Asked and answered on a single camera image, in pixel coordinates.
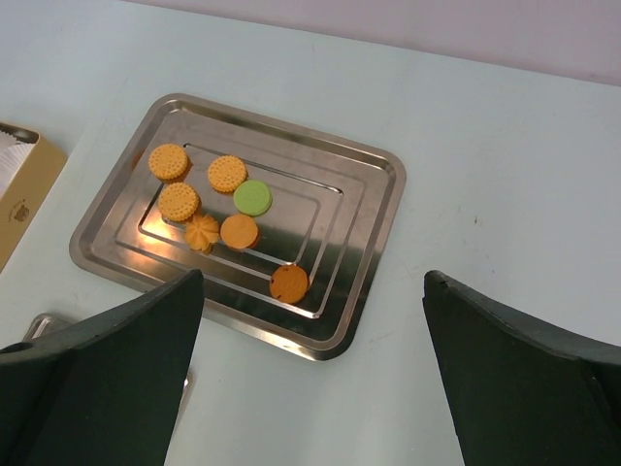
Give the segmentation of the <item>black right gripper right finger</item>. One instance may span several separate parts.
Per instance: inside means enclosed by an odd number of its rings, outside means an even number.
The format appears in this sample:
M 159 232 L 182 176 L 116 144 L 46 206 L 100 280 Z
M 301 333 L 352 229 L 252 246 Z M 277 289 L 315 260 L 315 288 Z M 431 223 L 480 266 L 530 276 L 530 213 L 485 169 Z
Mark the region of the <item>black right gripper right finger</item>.
M 619 464 L 619 347 L 440 271 L 422 303 L 465 464 Z

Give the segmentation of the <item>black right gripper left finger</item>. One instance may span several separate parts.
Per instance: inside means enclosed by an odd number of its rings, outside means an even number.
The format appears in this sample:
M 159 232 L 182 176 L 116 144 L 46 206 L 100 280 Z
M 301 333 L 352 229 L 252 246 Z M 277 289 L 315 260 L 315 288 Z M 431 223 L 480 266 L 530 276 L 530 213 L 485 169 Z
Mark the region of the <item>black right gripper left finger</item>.
M 162 465 L 204 307 L 192 270 L 1 350 L 4 465 Z

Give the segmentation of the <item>green sandwich cookie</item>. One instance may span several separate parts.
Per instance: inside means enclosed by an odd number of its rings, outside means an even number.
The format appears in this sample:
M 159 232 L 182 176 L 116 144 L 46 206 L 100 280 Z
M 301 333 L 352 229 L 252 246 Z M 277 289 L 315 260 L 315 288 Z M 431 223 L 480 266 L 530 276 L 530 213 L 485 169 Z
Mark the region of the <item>green sandwich cookie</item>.
M 271 207 L 273 196 L 269 187 L 258 180 L 248 180 L 234 191 L 233 200 L 237 210 L 247 216 L 261 216 Z

